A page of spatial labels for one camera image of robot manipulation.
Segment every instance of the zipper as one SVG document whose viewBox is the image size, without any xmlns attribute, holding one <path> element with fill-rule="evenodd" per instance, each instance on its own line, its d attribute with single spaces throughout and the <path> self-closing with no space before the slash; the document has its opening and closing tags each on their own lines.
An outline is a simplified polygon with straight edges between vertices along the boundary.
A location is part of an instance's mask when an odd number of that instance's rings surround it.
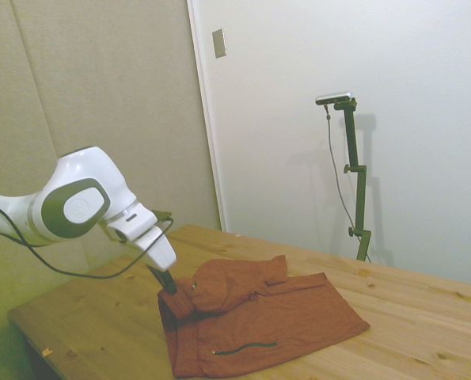
<svg viewBox="0 0 471 380">
<path fill-rule="evenodd" d="M 255 346 L 274 347 L 274 346 L 277 346 L 277 342 L 274 342 L 274 343 L 258 343 L 258 342 L 247 343 L 247 344 L 244 344 L 243 346 L 240 346 L 239 348 L 237 348 L 236 350 L 233 350 L 233 351 L 213 351 L 212 355 L 232 355 L 232 354 L 236 354 L 240 350 L 243 350 L 244 348 L 255 347 Z"/>
</svg>

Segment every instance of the wood grain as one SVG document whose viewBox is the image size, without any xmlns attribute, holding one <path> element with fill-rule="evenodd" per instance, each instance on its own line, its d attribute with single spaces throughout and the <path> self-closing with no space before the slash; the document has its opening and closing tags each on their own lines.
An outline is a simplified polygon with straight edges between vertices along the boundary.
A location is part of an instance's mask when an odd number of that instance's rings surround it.
<svg viewBox="0 0 471 380">
<path fill-rule="evenodd" d="M 350 340 L 240 378 L 471 379 L 471 285 L 306 249 L 186 226 L 169 235 L 174 277 L 214 258 L 269 260 L 284 254 L 288 275 L 324 272 L 371 325 Z M 109 274 L 123 256 L 93 271 Z M 31 345 L 71 379 L 172 379 L 145 265 L 109 280 L 74 279 L 9 312 Z"/>
</svg>

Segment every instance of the red cloth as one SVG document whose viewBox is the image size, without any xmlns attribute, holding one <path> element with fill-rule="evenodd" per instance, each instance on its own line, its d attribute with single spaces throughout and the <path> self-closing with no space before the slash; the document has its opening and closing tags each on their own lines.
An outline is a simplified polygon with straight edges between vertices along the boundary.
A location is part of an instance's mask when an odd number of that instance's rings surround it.
<svg viewBox="0 0 471 380">
<path fill-rule="evenodd" d="M 176 377 L 258 371 L 370 326 L 324 273 L 287 277 L 286 259 L 210 260 L 158 302 Z"/>
</svg>

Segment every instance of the wall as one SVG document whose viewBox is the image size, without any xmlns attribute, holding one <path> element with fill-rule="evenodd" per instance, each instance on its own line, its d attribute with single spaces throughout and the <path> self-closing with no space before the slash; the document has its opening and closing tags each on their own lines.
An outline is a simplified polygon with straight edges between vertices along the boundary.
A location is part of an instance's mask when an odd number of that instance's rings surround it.
<svg viewBox="0 0 471 380">
<path fill-rule="evenodd" d="M 39 191 L 91 145 L 175 228 L 219 228 L 186 4 L 0 0 L 0 194 Z M 98 227 L 40 249 L 76 272 L 125 252 Z M 69 279 L 0 236 L 0 380 L 34 378 L 8 310 Z"/>
<path fill-rule="evenodd" d="M 356 256 L 314 104 L 350 90 L 370 257 L 471 283 L 471 1 L 189 5 L 228 231 Z M 220 28 L 227 56 L 216 59 Z M 344 121 L 330 112 L 354 214 Z"/>
</svg>

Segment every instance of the black cable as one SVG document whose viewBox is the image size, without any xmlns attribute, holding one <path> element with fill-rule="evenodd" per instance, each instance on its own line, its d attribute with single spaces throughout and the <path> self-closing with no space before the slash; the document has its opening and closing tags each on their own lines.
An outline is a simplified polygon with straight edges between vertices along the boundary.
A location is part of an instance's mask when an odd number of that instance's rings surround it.
<svg viewBox="0 0 471 380">
<path fill-rule="evenodd" d="M 346 211 L 346 215 L 349 218 L 349 222 L 351 223 L 351 228 L 354 230 L 355 229 L 355 224 L 353 223 L 353 219 L 351 218 L 351 215 L 349 214 L 348 208 L 346 207 L 346 203 L 344 203 L 344 197 L 342 195 L 342 192 L 340 191 L 340 185 L 339 185 L 339 175 L 337 174 L 337 166 L 336 166 L 336 160 L 333 157 L 333 151 L 332 151 L 332 139 L 331 139 L 331 127 L 330 127 L 330 113 L 329 113 L 329 107 L 326 104 L 323 104 L 325 107 L 325 111 L 327 112 L 327 123 L 329 124 L 329 149 L 330 149 L 330 157 L 332 158 L 332 164 L 333 164 L 333 171 L 336 174 L 336 184 L 337 184 L 337 192 L 339 192 L 339 197 L 340 197 L 340 202 L 343 204 L 343 208 Z M 370 263 L 372 261 L 370 260 L 369 254 L 366 253 L 367 259 L 369 260 Z"/>
<path fill-rule="evenodd" d="M 133 265 L 135 265 L 135 263 L 137 261 L 139 261 L 146 253 L 147 251 L 149 251 L 149 249 L 152 248 L 152 246 L 161 238 L 161 236 L 163 236 L 166 231 L 169 230 L 169 228 L 172 226 L 173 224 L 173 219 L 168 217 L 167 219 L 165 219 L 166 222 L 170 222 L 170 224 L 165 228 L 165 230 L 163 230 L 161 232 L 161 234 L 149 245 L 149 247 L 146 248 L 145 251 L 143 251 L 136 259 L 134 259 L 126 268 L 116 272 L 116 273 L 113 273 L 111 275 L 86 275 L 84 273 L 75 273 L 75 272 L 69 272 L 69 271 L 63 271 L 62 269 L 58 269 L 54 266 L 52 266 L 51 264 L 49 264 L 42 256 L 40 256 L 40 254 L 35 251 L 35 249 L 32 247 L 31 244 L 29 244 L 26 239 L 24 238 L 24 235 L 22 235 L 22 232 L 19 230 L 19 228 L 17 227 L 17 225 L 13 222 L 13 220 L 0 208 L 0 214 L 3 215 L 3 217 L 5 217 L 5 219 L 10 223 L 10 225 L 12 226 L 12 228 L 15 230 L 15 233 L 17 234 L 17 236 L 21 239 L 21 241 L 18 241 L 17 239 L 15 239 L 14 237 L 9 237 L 7 235 L 4 235 L 5 237 L 7 238 L 10 238 L 11 240 L 19 243 L 19 244 L 22 244 L 24 247 L 26 247 L 27 249 L 29 249 L 29 251 L 31 251 L 31 253 L 38 259 L 40 260 L 47 268 L 51 269 L 52 271 L 54 272 L 58 272 L 58 273 L 61 273 L 62 275 L 68 275 L 68 276 L 76 276 L 76 277 L 86 277 L 88 279 L 111 279 L 113 277 L 117 277 L 123 273 L 125 273 L 129 268 L 131 268 Z"/>
</svg>

